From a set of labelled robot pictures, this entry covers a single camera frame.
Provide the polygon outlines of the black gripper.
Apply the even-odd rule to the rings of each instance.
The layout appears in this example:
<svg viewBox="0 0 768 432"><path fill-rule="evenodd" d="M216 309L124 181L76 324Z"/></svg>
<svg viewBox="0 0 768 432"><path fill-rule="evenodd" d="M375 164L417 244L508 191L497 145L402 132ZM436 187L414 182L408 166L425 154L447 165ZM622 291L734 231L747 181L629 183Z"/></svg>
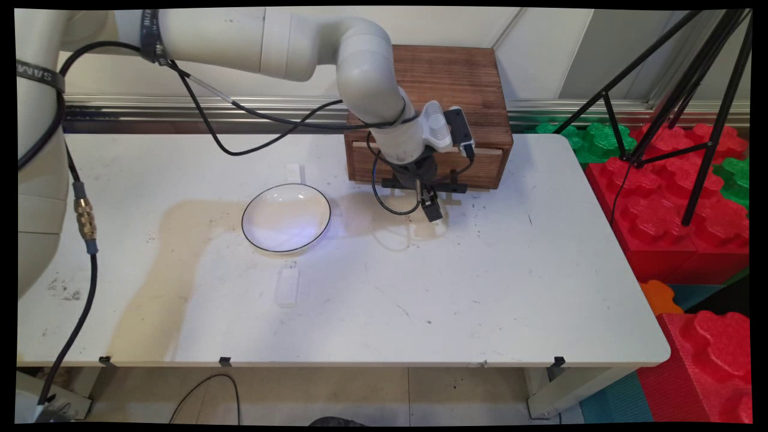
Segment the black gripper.
<svg viewBox="0 0 768 432"><path fill-rule="evenodd" d="M434 150L424 150L419 158L407 164L393 163L395 188L417 190L416 183L419 181L421 208L426 218L430 218L430 222L443 218L438 195L430 192L438 178L437 172L438 164L434 159Z"/></svg>

